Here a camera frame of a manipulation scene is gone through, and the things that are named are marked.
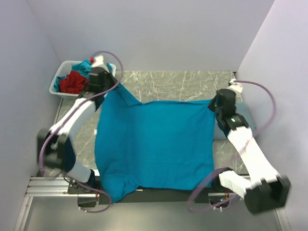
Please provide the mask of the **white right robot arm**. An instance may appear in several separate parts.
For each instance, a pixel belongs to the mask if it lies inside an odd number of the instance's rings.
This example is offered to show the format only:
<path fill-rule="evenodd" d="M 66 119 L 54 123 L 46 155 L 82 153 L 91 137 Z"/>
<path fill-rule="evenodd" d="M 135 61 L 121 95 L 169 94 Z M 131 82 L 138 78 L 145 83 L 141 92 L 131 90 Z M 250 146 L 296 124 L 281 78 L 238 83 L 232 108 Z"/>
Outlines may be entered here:
<path fill-rule="evenodd" d="M 232 170 L 224 170 L 211 180 L 213 190 L 228 188 L 243 198 L 251 214 L 282 208 L 291 189 L 287 176 L 281 176 L 270 164 L 256 140 L 246 119 L 236 113 L 236 93 L 220 89 L 208 108 L 216 114 L 218 127 L 239 153 L 250 179 Z"/>

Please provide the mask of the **folded grey-blue t shirt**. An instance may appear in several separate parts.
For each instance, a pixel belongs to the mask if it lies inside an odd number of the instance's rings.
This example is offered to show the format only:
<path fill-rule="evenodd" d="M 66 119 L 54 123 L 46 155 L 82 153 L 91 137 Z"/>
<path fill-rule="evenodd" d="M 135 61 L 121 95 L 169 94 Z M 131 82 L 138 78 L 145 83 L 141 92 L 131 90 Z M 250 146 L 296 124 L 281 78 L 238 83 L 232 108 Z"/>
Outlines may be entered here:
<path fill-rule="evenodd" d="M 237 102 L 236 103 L 236 113 L 242 115 L 245 120 L 247 121 L 249 127 L 251 128 L 252 132 L 256 132 L 256 125 L 250 116 L 250 113 L 248 111 L 248 107 L 246 106 L 245 102 Z M 213 140 L 219 141 L 219 140 L 225 140 L 226 136 L 224 135 L 223 131 L 218 127 L 217 121 L 215 121 L 215 127 L 214 127 L 214 135 Z"/>

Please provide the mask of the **red t shirt in basket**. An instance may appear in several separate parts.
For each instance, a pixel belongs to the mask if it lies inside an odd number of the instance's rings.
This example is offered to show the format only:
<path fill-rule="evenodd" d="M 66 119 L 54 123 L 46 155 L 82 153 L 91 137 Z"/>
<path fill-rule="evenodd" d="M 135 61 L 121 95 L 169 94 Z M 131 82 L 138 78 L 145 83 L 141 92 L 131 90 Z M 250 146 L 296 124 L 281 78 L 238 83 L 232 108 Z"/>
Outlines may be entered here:
<path fill-rule="evenodd" d="M 80 94 L 88 79 L 77 71 L 71 71 L 65 78 L 59 80 L 59 91 L 61 93 Z"/>

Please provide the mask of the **white plastic laundry basket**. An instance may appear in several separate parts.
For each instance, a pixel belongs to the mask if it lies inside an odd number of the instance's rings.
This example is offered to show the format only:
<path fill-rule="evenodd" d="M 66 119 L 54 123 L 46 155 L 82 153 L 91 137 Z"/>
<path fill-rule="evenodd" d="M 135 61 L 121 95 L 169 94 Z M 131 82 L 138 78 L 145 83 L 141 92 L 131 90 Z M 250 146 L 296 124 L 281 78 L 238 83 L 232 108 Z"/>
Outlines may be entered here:
<path fill-rule="evenodd" d="M 116 66 L 114 64 L 107 63 L 107 67 L 112 72 L 112 75 L 115 77 L 116 75 Z M 64 61 L 60 67 L 58 68 L 54 78 L 51 81 L 51 85 L 49 88 L 49 92 L 53 95 L 60 96 L 63 99 L 75 99 L 79 96 L 79 94 L 69 94 L 69 93 L 61 93 L 59 91 L 59 80 L 61 78 L 65 78 L 66 75 L 68 75 L 71 71 L 77 71 L 82 76 L 85 74 L 85 76 L 88 76 L 91 68 L 91 63 L 88 59 L 84 61 Z M 106 90 L 104 92 L 101 92 L 102 94 L 107 94 L 109 91 L 111 91 L 114 87 L 116 87 L 118 84 L 118 81 L 116 84 L 110 88 L 109 90 Z"/>

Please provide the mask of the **aluminium frame rail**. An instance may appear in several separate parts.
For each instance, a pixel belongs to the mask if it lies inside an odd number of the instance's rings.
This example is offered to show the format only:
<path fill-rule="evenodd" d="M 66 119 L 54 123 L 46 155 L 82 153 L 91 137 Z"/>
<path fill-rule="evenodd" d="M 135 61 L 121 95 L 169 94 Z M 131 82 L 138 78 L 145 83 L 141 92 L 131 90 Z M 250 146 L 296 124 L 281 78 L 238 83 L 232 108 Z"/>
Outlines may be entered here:
<path fill-rule="evenodd" d="M 14 231 L 23 231 L 29 215 L 29 211 L 35 197 L 57 197 L 67 194 L 69 183 L 62 174 L 56 177 L 31 177 L 26 189 L 23 203 L 17 217 Z"/>

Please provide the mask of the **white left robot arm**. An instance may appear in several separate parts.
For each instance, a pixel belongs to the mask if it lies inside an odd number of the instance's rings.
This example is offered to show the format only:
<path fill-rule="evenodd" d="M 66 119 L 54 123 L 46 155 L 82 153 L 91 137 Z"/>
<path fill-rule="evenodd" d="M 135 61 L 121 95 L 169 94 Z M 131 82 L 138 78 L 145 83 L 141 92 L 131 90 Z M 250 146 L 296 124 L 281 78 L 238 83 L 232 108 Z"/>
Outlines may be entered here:
<path fill-rule="evenodd" d="M 70 111 L 50 129 L 42 129 L 37 135 L 38 164 L 41 168 L 60 169 L 79 182 L 84 193 L 96 189 L 96 177 L 92 169 L 76 160 L 72 139 L 86 120 L 102 105 L 105 95 L 115 88 L 117 80 L 105 65 L 92 67 L 89 80 L 84 85 Z"/>

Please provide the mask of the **black base crossbar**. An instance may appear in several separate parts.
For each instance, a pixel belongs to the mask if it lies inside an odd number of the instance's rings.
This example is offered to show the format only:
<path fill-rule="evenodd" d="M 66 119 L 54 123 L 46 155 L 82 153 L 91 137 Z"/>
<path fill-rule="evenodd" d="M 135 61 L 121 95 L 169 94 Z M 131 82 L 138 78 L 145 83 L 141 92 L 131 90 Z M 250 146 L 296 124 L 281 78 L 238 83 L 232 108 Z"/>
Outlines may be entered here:
<path fill-rule="evenodd" d="M 81 207 L 95 207 L 96 204 L 109 204 L 108 196 L 93 190 L 88 190 L 79 184 L 69 181 L 67 193 L 79 195 L 77 200 Z M 118 200 L 119 203 L 156 203 L 156 202 L 186 202 L 191 195 L 188 190 L 154 189 L 139 187 L 132 193 Z M 233 196 L 229 189 L 207 187 L 193 200 L 195 203 L 209 203 L 214 205 Z"/>

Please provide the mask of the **teal t shirt in basket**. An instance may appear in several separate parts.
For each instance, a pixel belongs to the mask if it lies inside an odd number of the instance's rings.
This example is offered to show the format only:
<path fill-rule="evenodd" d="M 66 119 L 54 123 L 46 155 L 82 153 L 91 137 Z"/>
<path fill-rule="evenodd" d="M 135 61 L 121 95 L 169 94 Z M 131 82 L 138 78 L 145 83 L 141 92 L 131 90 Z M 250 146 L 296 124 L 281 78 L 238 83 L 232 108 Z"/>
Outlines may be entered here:
<path fill-rule="evenodd" d="M 91 62 L 64 61 L 51 82 L 50 93 L 62 96 L 75 96 L 81 93 L 89 80 Z"/>

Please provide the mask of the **bright blue t shirt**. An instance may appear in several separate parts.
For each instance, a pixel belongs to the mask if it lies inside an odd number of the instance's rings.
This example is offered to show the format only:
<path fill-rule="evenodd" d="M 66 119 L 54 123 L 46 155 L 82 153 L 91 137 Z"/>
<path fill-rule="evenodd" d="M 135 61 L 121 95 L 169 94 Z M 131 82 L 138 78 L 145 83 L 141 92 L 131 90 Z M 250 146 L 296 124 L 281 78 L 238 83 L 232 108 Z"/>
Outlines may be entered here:
<path fill-rule="evenodd" d="M 209 100 L 138 101 L 123 85 L 102 104 L 95 163 L 113 202 L 138 187 L 193 190 L 214 169 Z"/>

